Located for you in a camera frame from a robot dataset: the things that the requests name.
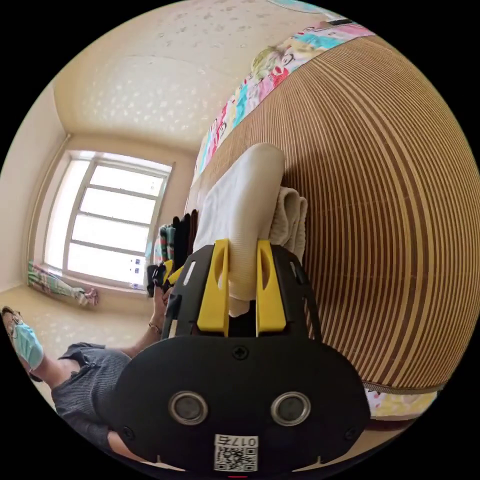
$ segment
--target window frame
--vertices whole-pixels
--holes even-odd
[[[135,164],[129,164],[126,161],[120,161],[120,160],[115,160],[115,159],[110,159],[110,158],[105,158],[104,155],[108,155],[105,153],[100,153],[100,152],[95,152],[94,156],[92,158],[83,158],[80,155],[76,154],[77,152],[71,151],[68,159],[68,164],[61,176],[60,183],[57,186],[53,202],[50,205],[49,212],[48,212],[48,220],[46,224],[46,231],[45,231],[45,236],[44,236],[44,242],[42,246],[42,264],[47,267],[49,271],[51,271],[53,274],[62,277],[62,278],[71,278],[77,281],[81,281],[83,283],[87,283],[89,285],[100,285],[100,286],[106,286],[114,289],[126,289],[128,291],[135,291],[135,290],[140,290],[140,291],[145,291],[144,285],[143,284],[136,284],[132,285],[129,282],[123,282],[123,281],[118,281],[118,280],[112,280],[109,278],[103,278],[103,277],[97,277],[94,275],[88,275],[85,273],[80,273],[76,272],[73,270],[68,269],[68,259],[69,259],[69,252],[70,252],[70,245],[72,243],[77,244],[77,245],[84,245],[86,247],[93,247],[99,250],[105,250],[108,252],[120,252],[120,253],[126,253],[129,255],[135,255],[137,257],[142,257],[146,259],[147,265],[153,261],[153,256],[154,256],[154,244],[156,240],[156,231],[158,229],[158,224],[160,221],[160,211],[162,208],[162,202],[165,196],[165,191],[167,189],[167,184],[170,179],[170,175],[172,174],[172,169],[173,166],[166,165],[166,164],[158,164],[159,168],[149,168],[147,166],[143,165],[135,165]],[[73,203],[73,208],[71,209],[70,212],[70,217],[68,220],[68,227],[66,230],[66,235],[65,235],[65,241],[64,241],[64,249],[63,249],[63,261],[62,261],[62,268],[59,269],[53,265],[50,265],[48,262],[46,262],[45,254],[46,254],[46,249],[47,249],[47,237],[48,237],[48,230],[50,228],[50,222],[52,219],[52,212],[54,209],[54,205],[57,199],[57,195],[60,191],[60,187],[65,179],[65,175],[67,174],[68,171],[68,166],[72,161],[82,161],[82,162],[88,162],[88,168],[83,176],[83,179],[81,181],[80,187],[78,188],[78,191],[76,193],[75,201]],[[91,185],[91,180],[94,175],[95,169],[97,166],[102,166],[102,167],[107,167],[107,168],[114,168],[118,170],[123,170],[127,172],[132,172],[132,173],[139,173],[139,174],[145,174],[149,175],[151,177],[157,177],[162,179],[162,184],[160,187],[160,191],[158,193],[158,196],[156,195],[148,195],[148,194],[143,194],[143,193],[138,193],[130,190],[123,190],[123,189],[118,189],[118,188],[113,188],[113,187],[107,187],[107,186],[101,186],[101,185]],[[141,222],[135,222],[135,221],[130,221],[130,220],[120,220],[120,219],[115,219],[111,217],[106,217],[103,215],[98,215],[94,213],[87,213],[83,212],[80,210],[80,207],[82,205],[82,201],[84,199],[85,193],[87,189],[96,189],[96,190],[102,190],[102,191],[107,191],[107,192],[114,192],[114,193],[121,193],[125,195],[130,195],[133,197],[139,197],[139,198],[145,198],[149,200],[155,200],[155,205],[153,207],[153,213],[152,213],[152,218],[150,224],[147,223],[141,223]],[[110,220],[110,221],[118,221],[120,223],[124,223],[127,225],[140,225],[142,227],[148,227],[148,237],[147,237],[147,243],[146,243],[146,250],[148,250],[148,246],[150,245],[150,253],[149,257],[146,256],[146,252],[139,252],[139,251],[133,251],[133,250],[126,250],[123,248],[115,248],[115,247],[110,247],[106,245],[100,245],[96,243],[89,243],[89,242],[84,242],[80,240],[73,240],[73,232],[74,232],[74,226],[75,226],[75,220],[77,218],[77,215],[81,214],[83,216],[87,217],[92,217],[92,218],[99,218],[99,219],[105,219],[105,220]]]

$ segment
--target white towel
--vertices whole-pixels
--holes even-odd
[[[281,245],[302,262],[305,252],[305,219],[307,199],[293,188],[281,187],[268,239],[272,245]]]
[[[268,240],[285,168],[277,147],[250,147],[208,192],[193,251],[229,239],[229,313],[248,312],[256,297],[257,242]]]

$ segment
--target hair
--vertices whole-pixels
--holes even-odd
[[[0,320],[4,321],[4,315],[5,314],[11,314],[11,315],[15,315],[15,312],[9,307],[9,306],[4,306],[1,311],[0,311]],[[33,373],[29,372],[28,373],[28,376],[34,381],[34,382],[38,382],[38,383],[42,383],[43,380],[39,377],[37,377],[36,375],[34,375]]]

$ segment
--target gray shirt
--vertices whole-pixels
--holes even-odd
[[[105,345],[74,343],[60,358],[76,360],[80,370],[51,391],[58,415],[93,445],[111,451],[106,411],[130,357]]]

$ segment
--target qr code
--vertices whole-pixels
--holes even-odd
[[[214,469],[220,472],[256,472],[258,438],[217,435]]]

